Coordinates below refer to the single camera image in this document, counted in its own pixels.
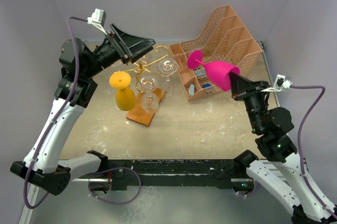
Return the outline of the yellow plastic wine glass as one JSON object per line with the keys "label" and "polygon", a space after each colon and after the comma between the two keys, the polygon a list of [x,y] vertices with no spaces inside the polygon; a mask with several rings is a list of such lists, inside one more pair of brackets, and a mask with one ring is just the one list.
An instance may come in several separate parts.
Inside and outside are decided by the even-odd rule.
{"label": "yellow plastic wine glass", "polygon": [[115,72],[109,79],[109,84],[116,90],[115,101],[122,111],[132,110],[136,105],[136,96],[130,88],[131,76],[127,72]]}

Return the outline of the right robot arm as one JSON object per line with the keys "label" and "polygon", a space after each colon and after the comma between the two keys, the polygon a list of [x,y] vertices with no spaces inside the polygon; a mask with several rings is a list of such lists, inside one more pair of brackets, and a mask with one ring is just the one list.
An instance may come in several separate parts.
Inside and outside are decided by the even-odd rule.
{"label": "right robot arm", "polygon": [[281,173],[279,178],[258,157],[247,150],[236,157],[234,171],[239,177],[249,176],[264,187],[291,215],[293,223],[333,223],[334,204],[317,186],[304,163],[302,145],[288,133],[294,128],[290,112],[268,108],[271,92],[297,88],[285,76],[278,75],[274,85],[251,81],[229,74],[232,98],[243,101],[260,153]]}

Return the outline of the clear wine glass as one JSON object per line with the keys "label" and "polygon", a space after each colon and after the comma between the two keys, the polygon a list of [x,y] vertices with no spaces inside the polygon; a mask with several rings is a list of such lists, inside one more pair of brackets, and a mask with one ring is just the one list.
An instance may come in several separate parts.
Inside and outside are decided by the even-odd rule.
{"label": "clear wine glass", "polygon": [[141,76],[136,89],[142,94],[141,105],[148,114],[155,114],[158,109],[159,99],[154,91],[157,89],[157,80],[150,75]]}

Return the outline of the clear champagne flute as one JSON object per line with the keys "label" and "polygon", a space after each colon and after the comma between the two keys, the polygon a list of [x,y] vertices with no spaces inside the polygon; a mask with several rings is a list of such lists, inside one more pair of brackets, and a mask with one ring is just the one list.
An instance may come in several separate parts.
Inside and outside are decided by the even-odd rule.
{"label": "clear champagne flute", "polygon": [[159,70],[162,73],[162,76],[165,77],[166,91],[169,96],[173,96],[173,82],[171,81],[172,75],[177,72],[178,64],[173,59],[163,59],[160,61]]}

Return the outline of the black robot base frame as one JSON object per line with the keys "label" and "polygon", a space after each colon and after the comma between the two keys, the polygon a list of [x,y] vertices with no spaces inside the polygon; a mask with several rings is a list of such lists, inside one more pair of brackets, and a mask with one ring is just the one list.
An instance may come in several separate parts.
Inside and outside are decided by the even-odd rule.
{"label": "black robot base frame", "polygon": [[252,190],[246,168],[258,160],[249,150],[234,159],[103,159],[98,171],[80,176],[98,181],[108,178],[112,171],[112,190],[126,190],[128,186],[157,187],[215,187],[218,189]]}

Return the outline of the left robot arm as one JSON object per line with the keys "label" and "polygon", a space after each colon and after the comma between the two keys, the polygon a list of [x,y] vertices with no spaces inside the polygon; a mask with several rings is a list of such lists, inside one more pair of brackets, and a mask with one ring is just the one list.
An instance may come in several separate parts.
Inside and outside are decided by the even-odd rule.
{"label": "left robot arm", "polygon": [[60,161],[62,149],[79,117],[88,107],[97,89],[94,76],[116,62],[134,63],[153,50],[155,40],[131,35],[115,24],[104,33],[102,43],[90,50],[84,41],[71,37],[61,48],[62,78],[54,94],[52,108],[38,140],[22,161],[12,163],[10,171],[28,185],[59,195],[76,178],[108,173],[108,158],[90,150],[66,162]]}

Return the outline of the pink plastic wine glass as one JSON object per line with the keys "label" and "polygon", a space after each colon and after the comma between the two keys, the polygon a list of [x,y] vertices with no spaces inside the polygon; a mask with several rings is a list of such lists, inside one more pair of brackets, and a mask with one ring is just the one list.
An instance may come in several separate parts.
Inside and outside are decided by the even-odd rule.
{"label": "pink plastic wine glass", "polygon": [[229,91],[231,89],[230,73],[240,74],[240,69],[237,66],[224,61],[203,62],[201,50],[195,50],[189,55],[187,66],[192,70],[203,66],[207,78],[222,91]]}

